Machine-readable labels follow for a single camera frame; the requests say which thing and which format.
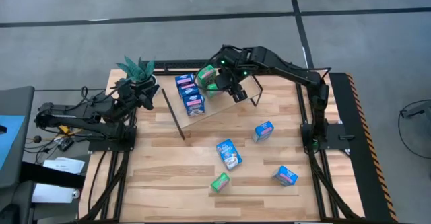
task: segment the white paper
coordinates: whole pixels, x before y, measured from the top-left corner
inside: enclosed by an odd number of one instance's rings
[[[56,160],[45,160],[44,167],[54,170],[78,174],[82,171],[84,162],[80,160],[58,157]],[[48,184],[37,184],[33,192],[33,203],[71,203],[73,200],[72,188],[52,186]]]

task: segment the wooden table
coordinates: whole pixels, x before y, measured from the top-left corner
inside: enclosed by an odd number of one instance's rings
[[[112,70],[108,88],[124,76],[122,71]],[[162,94],[154,98],[152,111],[138,109],[138,134],[130,154],[121,221],[319,220],[308,156],[300,137],[302,120],[295,84],[276,76],[257,79],[263,86],[257,107],[243,102],[191,125],[184,130],[185,141]],[[325,81],[331,84],[329,77]],[[308,103],[306,107],[311,119]],[[326,113],[329,122],[339,120],[332,89]],[[268,120],[275,127],[272,136],[254,143],[254,128]],[[216,145],[227,138],[232,139],[243,159],[232,171],[225,168],[216,151]],[[110,154],[106,154],[96,177],[92,205],[105,188]],[[87,213],[89,189],[101,155],[94,153],[90,159],[79,205],[81,216]],[[352,210],[363,216],[350,159],[338,150],[327,151],[327,155],[334,187]],[[281,165],[299,175],[295,186],[283,187],[270,178]],[[222,172],[232,180],[216,194],[210,184]],[[322,189],[330,216],[327,192]],[[116,196],[115,190],[108,217],[113,215]]]

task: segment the orange warning stripe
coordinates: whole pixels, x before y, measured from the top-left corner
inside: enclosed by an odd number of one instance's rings
[[[350,87],[352,89],[353,97],[355,99],[356,108],[358,109],[358,114],[359,114],[360,120],[362,122],[362,128],[364,129],[364,134],[365,134],[366,140],[368,142],[368,148],[370,150],[371,157],[374,160],[373,163],[374,163],[374,166],[376,167],[376,173],[378,175],[378,180],[380,181],[380,185],[382,186],[382,190],[384,192],[383,194],[384,194],[385,199],[387,201],[389,213],[390,213],[392,219],[394,221],[398,222],[397,215],[395,214],[395,209],[393,208],[393,205],[392,205],[391,197],[389,196],[389,191],[388,191],[388,188],[387,188],[387,185],[385,182],[385,178],[383,177],[382,167],[380,166],[380,163],[377,159],[377,153],[376,153],[376,149],[374,148],[374,143],[371,140],[370,129],[368,128],[368,125],[367,125],[366,120],[365,120],[364,112],[362,111],[362,107],[360,105],[359,95],[358,95],[358,92],[356,91],[353,77],[351,74],[347,73],[347,78],[349,79],[349,82],[350,82]]]

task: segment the concrete floor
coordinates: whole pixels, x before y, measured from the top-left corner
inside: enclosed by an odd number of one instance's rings
[[[302,11],[431,6],[431,0],[298,2]],[[290,0],[0,0],[0,22],[262,11],[287,12],[292,11],[292,5]],[[412,155],[402,145],[397,115],[404,105],[430,98],[431,13],[303,20],[314,65],[354,76],[399,220],[429,223],[430,161]],[[293,17],[0,28],[0,89],[24,85],[36,89],[105,88],[109,70],[124,55],[133,59],[205,59],[223,43],[266,46],[305,66]],[[80,99],[79,92],[38,92],[32,114],[43,102],[74,104]],[[422,117],[402,122],[405,140],[426,155],[431,155],[429,127]],[[35,134],[45,135],[31,124],[28,135]],[[76,143],[64,155],[86,154],[87,147]],[[25,155],[24,159],[34,161],[34,156]]]

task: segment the paper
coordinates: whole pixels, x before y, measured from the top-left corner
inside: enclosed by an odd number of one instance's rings
[[[6,133],[0,134],[0,170],[6,161],[23,121],[24,116],[0,116],[0,126],[7,129]]]
[[[56,160],[45,160],[44,167],[54,170],[65,171],[73,174],[79,174],[82,171],[84,162],[65,157],[58,157]],[[33,192],[33,203],[72,203],[72,188],[52,186],[48,184],[37,184]]]

